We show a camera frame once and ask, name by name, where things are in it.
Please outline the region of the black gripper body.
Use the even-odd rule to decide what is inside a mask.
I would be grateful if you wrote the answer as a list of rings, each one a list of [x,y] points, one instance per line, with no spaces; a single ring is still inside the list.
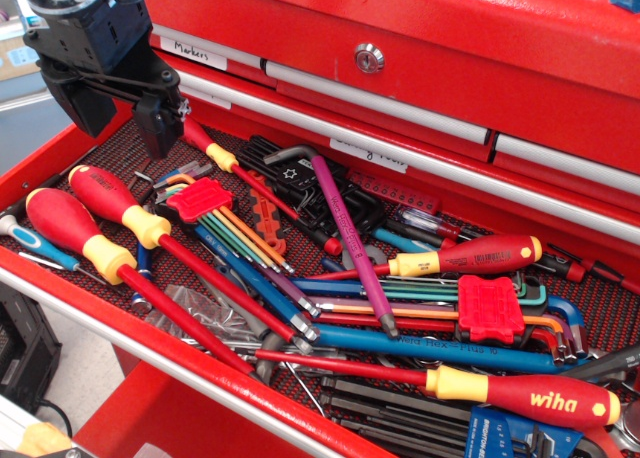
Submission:
[[[97,137],[116,114],[115,100],[132,107],[143,92],[180,92],[179,76],[150,45],[145,7],[36,7],[46,26],[25,43],[39,57],[45,83],[84,133]]]

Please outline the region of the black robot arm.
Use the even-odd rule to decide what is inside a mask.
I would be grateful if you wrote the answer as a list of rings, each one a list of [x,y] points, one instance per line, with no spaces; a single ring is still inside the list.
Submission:
[[[184,134],[189,104],[180,78],[152,49],[145,0],[27,0],[46,24],[29,31],[41,75],[76,126],[97,137],[126,102],[154,159]]]

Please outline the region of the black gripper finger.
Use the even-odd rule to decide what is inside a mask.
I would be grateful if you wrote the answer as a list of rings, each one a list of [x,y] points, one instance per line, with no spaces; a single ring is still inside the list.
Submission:
[[[164,159],[168,156],[175,142],[184,135],[189,113],[189,102],[180,92],[167,96],[142,93],[133,107],[133,117],[151,158]]]

